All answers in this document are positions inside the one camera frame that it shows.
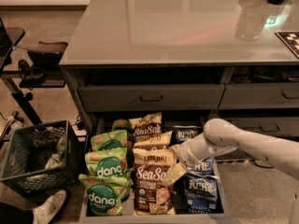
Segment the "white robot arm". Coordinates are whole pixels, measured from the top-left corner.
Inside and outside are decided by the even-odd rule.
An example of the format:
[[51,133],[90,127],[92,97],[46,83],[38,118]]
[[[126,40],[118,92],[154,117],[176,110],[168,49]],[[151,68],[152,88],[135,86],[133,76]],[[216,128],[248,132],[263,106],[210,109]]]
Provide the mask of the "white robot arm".
[[235,149],[266,162],[282,173],[299,179],[299,143],[260,133],[248,132],[235,127],[224,119],[210,119],[203,132],[176,146],[174,153],[179,163],[175,164],[163,180],[171,186],[193,167],[209,157],[217,157]]

